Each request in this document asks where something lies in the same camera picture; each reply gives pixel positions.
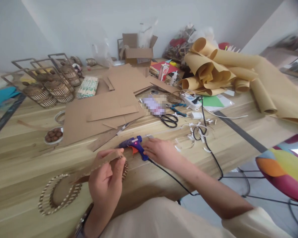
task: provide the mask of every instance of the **wooden table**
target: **wooden table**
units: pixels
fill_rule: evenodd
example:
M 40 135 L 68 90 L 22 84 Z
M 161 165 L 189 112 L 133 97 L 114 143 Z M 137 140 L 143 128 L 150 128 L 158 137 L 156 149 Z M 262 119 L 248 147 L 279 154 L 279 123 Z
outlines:
M 248 117 L 235 119 L 234 123 L 266 148 L 298 133 L 298 125 L 260 114 L 251 93 L 234 97 L 225 96 L 235 105 L 222 112 L 229 117 L 247 114 Z M 60 144 L 53 151 L 45 153 L 44 150 L 50 147 L 43 143 L 46 132 L 17 124 L 17 120 L 22 120 L 31 125 L 52 128 L 58 126 L 54 116 L 64 109 L 64 104 L 43 109 L 27 98 L 0 132 L 0 238 L 67 237 L 91 202 L 88 186 L 84 184 L 78 198 L 65 209 L 50 216 L 42 216 L 37 209 L 39 196 L 52 177 L 83 168 L 90 164 L 97 154 L 97 151 L 93 153 L 86 146 L 99 135 L 69 146 Z M 216 119 L 208 113 L 205 113 L 205 116 L 212 120 Z M 197 121 L 180 118 L 179 126 L 189 122 Z M 212 156 L 203 149 L 205 145 L 196 141 L 193 148 L 190 148 L 191 141 L 187 139 L 187 134 L 190 133 L 189 127 L 157 134 L 166 130 L 169 128 L 158 118 L 146 115 L 99 150 L 114 148 L 121 141 L 137 135 L 153 134 L 166 140 L 177 138 L 184 156 L 201 170 L 216 178 L 219 177 L 219 170 Z M 224 173 L 261 154 L 219 118 L 217 124 L 209 129 L 207 141 Z M 139 154 L 132 156 L 131 149 L 126 149 L 124 154 L 129 161 L 129 171 L 123 182 L 123 193 L 115 216 L 141 205 L 152 197 L 166 196 L 177 200 L 187 194 L 162 170 L 150 162 L 143 162 Z M 181 178 L 176 177 L 191 191 L 193 190 Z

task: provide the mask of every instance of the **floor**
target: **floor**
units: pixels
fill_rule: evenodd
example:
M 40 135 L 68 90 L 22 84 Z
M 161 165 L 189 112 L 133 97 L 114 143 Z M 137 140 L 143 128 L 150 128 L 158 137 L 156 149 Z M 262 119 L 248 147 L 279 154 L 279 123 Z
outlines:
M 257 170 L 255 160 L 240 167 L 242 170 Z M 262 176 L 260 172 L 249 172 L 249 176 Z M 241 173 L 230 172 L 225 176 L 241 176 Z M 279 192 L 266 179 L 250 179 L 251 193 L 250 195 L 265 197 L 275 200 L 287 202 L 289 198 L 283 193 Z M 238 178 L 223 178 L 222 183 L 236 191 L 238 194 L 244 194 L 247 191 L 247 184 L 245 179 Z M 291 216 L 287 204 L 281 204 L 256 198 L 246 198 L 246 200 L 253 206 L 262 207 L 271 216 L 276 225 L 287 232 L 293 238 L 298 238 L 298 225 Z M 208 206 L 201 196 L 187 195 L 181 200 L 181 205 L 189 211 L 205 218 L 211 225 L 222 227 L 221 219 Z M 298 220 L 298 207 L 292 206 L 293 212 Z

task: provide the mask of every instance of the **hot glue gun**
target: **hot glue gun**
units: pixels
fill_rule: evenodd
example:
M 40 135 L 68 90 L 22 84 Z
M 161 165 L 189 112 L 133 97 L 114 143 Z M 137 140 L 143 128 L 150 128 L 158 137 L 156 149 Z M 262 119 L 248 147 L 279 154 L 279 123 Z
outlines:
M 146 161 L 146 160 L 148 160 L 148 155 L 143 154 L 144 149 L 140 145 L 140 142 L 142 142 L 141 136 L 137 136 L 136 139 L 134 137 L 132 137 L 128 140 L 121 142 L 119 144 L 118 148 L 132 147 L 132 154 L 135 154 L 139 151 L 139 153 L 141 154 L 142 160 Z

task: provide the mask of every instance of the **watch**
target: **watch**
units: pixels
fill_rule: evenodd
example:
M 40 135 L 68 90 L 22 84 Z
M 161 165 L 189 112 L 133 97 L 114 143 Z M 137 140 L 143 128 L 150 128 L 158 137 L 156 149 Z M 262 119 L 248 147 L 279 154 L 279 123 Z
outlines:
M 76 226 L 76 229 L 75 229 L 75 237 L 76 238 L 85 238 L 85 235 L 84 235 L 84 224 L 90 214 L 90 211 L 92 210 L 94 206 L 94 203 L 91 203 L 88 208 L 86 209 L 85 213 L 83 214 L 82 218 L 80 219 L 79 223 L 77 224 Z

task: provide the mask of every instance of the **white sleeve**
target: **white sleeve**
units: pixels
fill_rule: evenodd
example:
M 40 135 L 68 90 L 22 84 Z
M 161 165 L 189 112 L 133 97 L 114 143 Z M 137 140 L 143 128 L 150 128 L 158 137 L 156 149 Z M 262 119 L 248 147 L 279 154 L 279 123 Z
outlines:
M 280 229 L 261 207 L 232 219 L 222 220 L 222 225 L 236 238 L 291 238 Z

